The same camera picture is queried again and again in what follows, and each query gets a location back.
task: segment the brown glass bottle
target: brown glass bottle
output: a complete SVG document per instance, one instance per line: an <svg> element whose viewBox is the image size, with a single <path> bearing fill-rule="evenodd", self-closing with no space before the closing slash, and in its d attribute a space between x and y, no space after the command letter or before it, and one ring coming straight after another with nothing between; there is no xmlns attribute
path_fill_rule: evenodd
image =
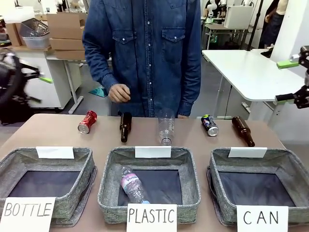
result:
<svg viewBox="0 0 309 232"><path fill-rule="evenodd" d="M255 146L251 137L251 130L242 117L236 116L232 118L232 123L238 135L247 143L248 146Z"/></svg>
<svg viewBox="0 0 309 232"><path fill-rule="evenodd" d="M120 131L121 131L121 142L126 143L127 137L131 131L132 114L125 112L121 116L120 120Z"/></svg>

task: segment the teal object on floor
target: teal object on floor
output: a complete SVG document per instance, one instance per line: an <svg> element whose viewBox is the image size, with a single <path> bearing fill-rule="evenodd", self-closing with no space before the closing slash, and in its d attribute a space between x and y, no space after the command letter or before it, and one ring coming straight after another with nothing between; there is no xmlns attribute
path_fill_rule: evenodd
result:
<svg viewBox="0 0 309 232"><path fill-rule="evenodd" d="M90 91L89 93L92 93L94 95L97 95L99 97L105 98L107 96L106 90L103 87L98 87Z"/></svg>

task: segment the shirt cuff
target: shirt cuff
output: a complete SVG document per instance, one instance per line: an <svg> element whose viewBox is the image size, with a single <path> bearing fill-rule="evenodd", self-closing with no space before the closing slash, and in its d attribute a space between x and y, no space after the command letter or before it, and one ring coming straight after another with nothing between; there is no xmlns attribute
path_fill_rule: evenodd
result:
<svg viewBox="0 0 309 232"><path fill-rule="evenodd" d="M103 77L102 85L107 90L107 94L110 92L110 89L113 85L118 84L118 81L112 74L107 74Z"/></svg>
<svg viewBox="0 0 309 232"><path fill-rule="evenodd" d="M187 102L183 102L183 101L180 102L178 114L183 115L183 116L190 116L192 105L193 104L191 104L191 103L187 103Z"/></svg>

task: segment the bottle label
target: bottle label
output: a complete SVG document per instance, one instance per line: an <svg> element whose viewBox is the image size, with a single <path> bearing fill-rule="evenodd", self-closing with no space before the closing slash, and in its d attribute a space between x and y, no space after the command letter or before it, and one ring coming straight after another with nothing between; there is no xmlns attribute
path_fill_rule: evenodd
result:
<svg viewBox="0 0 309 232"><path fill-rule="evenodd" d="M135 180L139 180L139 178L134 173L128 174L125 177L123 177L121 180L121 186L124 189L124 191L126 191L126 186Z"/></svg>

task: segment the sign reading bottle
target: sign reading bottle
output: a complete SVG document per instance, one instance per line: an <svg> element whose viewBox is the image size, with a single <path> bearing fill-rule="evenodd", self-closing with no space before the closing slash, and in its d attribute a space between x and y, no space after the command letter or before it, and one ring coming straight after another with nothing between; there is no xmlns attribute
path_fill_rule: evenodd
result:
<svg viewBox="0 0 309 232"><path fill-rule="evenodd" d="M288 232L289 207L237 205L238 232Z"/></svg>
<svg viewBox="0 0 309 232"><path fill-rule="evenodd" d="M177 231L177 205L129 204L126 231Z"/></svg>
<svg viewBox="0 0 309 232"><path fill-rule="evenodd" d="M55 197L9 197L6 199L0 231L49 232Z"/></svg>

